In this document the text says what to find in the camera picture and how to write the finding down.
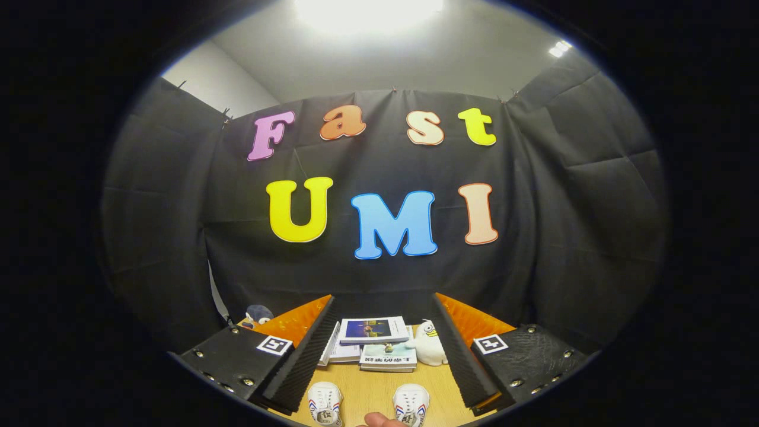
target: white ceiling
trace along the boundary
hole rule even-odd
[[[392,86],[507,100],[556,60],[548,49],[561,39],[481,0],[442,0],[440,11],[391,33],[371,30],[366,17],[351,33],[315,27],[295,2],[275,2],[213,37],[282,103]]]

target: white wall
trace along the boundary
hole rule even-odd
[[[163,72],[163,78],[227,115],[240,117],[280,104],[213,41],[192,50]]]

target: white plush toy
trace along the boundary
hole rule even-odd
[[[442,350],[440,338],[437,336],[437,329],[431,321],[423,319],[424,323],[417,327],[417,336],[413,340],[406,342],[406,347],[417,349],[417,359],[430,366],[440,366],[448,364],[446,352]]]

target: stack of books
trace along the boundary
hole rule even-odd
[[[408,336],[413,332],[407,326]],[[406,343],[364,344],[359,362],[362,371],[413,372],[417,367],[417,350]]]
[[[361,346],[357,344],[340,345],[338,342],[339,332],[340,322],[336,322],[332,336],[327,341],[317,366],[327,366],[329,363],[358,362],[361,358]]]
[[[318,366],[359,362],[362,371],[413,372],[417,350],[406,346],[413,336],[401,316],[342,319],[332,330]]]

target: yellow letter u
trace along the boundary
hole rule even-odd
[[[272,231],[286,242],[305,243],[318,239],[327,227],[327,189],[332,179],[325,176],[307,179],[303,184],[311,191],[311,219],[304,226],[296,226],[290,216],[295,181],[274,181],[266,186],[269,193],[269,222]]]

